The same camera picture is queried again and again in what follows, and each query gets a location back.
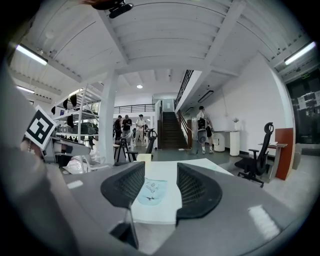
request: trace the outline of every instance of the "black office chair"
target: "black office chair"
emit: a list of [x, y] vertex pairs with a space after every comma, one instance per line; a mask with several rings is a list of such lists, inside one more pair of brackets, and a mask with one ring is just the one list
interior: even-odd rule
[[261, 188], [264, 186], [264, 182], [256, 178], [256, 176], [261, 176], [267, 170], [267, 158], [268, 158], [268, 145], [270, 142], [271, 134], [274, 131], [274, 126], [272, 122], [268, 122], [264, 126], [264, 140], [263, 145], [260, 151], [260, 154], [257, 158], [257, 152], [259, 150], [249, 149], [249, 151], [253, 152], [254, 158], [243, 158], [240, 161], [236, 162], [234, 165], [238, 168], [244, 169], [244, 172], [239, 172], [238, 176], [243, 176], [244, 179], [255, 181], [261, 183]]
[[[157, 135], [157, 133], [154, 131], [154, 129], [152, 128], [152, 129], [150, 129], [150, 130], [148, 131], [148, 133], [147, 133], [146, 136], [147, 136], [148, 139], [149, 139], [149, 145], [148, 145], [145, 153], [146, 153], [146, 154], [151, 154], [151, 153], [152, 153], [152, 149], [153, 149], [153, 147], [154, 147], [155, 140], [156, 140], [156, 138], [158, 137], [158, 135]], [[128, 154], [128, 155], [132, 155], [133, 161], [137, 161], [137, 156], [136, 156], [136, 155], [138, 154], [138, 152], [136, 152], [136, 151], [127, 151], [127, 152], [125, 152], [125, 153]]]

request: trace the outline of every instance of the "white column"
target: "white column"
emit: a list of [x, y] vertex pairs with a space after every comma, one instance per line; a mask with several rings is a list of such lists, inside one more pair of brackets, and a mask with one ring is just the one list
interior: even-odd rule
[[99, 114], [99, 150], [100, 163], [114, 165], [113, 149], [113, 120], [116, 90], [119, 75], [115, 69], [109, 69], [106, 78], [103, 80], [103, 92], [101, 96]]
[[154, 123], [155, 123], [155, 116], [152, 115], [150, 116], [150, 129], [155, 128]]

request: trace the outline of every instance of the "fluorescent light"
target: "fluorescent light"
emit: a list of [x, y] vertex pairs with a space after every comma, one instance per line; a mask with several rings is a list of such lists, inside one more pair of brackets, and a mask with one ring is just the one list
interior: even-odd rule
[[35, 52], [31, 51], [30, 49], [26, 48], [25, 46], [18, 45], [16, 48], [19, 52], [29, 56], [30, 58], [34, 59], [35, 61], [41, 63], [42, 65], [47, 65], [47, 60], [44, 58], [40, 57], [38, 54]]
[[199, 100], [198, 103], [202, 103], [204, 102], [209, 96], [211, 96], [214, 93], [213, 90], [209, 90], [207, 91], [207, 93], [205, 95], [203, 95]]
[[300, 58], [302, 55], [306, 54], [309, 52], [312, 48], [316, 46], [315, 42], [309, 43], [306, 47], [302, 48], [299, 50], [297, 53], [289, 57], [288, 59], [284, 60], [284, 63], [286, 65], [289, 65], [290, 63], [294, 62], [296, 59]]
[[31, 94], [34, 94], [34, 93], [35, 93], [34, 90], [30, 90], [30, 89], [28, 89], [28, 88], [25, 88], [25, 87], [22, 87], [22, 86], [19, 86], [19, 85], [17, 85], [16, 87], [17, 87], [18, 89], [22, 90], [22, 91], [26, 91], [26, 92], [31, 93]]

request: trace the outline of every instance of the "gray table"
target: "gray table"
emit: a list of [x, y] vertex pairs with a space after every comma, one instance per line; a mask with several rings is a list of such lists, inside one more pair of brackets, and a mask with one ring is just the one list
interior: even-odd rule
[[276, 177], [279, 161], [280, 161], [280, 155], [281, 155], [281, 149], [285, 148], [288, 144], [284, 143], [277, 143], [276, 145], [269, 144], [269, 149], [275, 149], [275, 156], [274, 156], [274, 162], [272, 165], [271, 170], [269, 169], [268, 173], [265, 173], [261, 176], [261, 180], [264, 182], [269, 183], [271, 180], [273, 180]]

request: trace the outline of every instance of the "white paper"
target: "white paper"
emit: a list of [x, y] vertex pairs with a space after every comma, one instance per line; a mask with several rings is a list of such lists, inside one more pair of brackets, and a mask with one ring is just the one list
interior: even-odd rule
[[320, 106], [320, 90], [314, 92], [315, 100], [316, 100], [316, 106]]
[[50, 116], [38, 105], [35, 108], [35, 115], [30, 122], [29, 127], [24, 133], [34, 144], [45, 149], [50, 135], [54, 131], [57, 124]]
[[300, 110], [305, 110], [307, 108], [305, 97], [301, 96], [298, 98], [299, 108]]

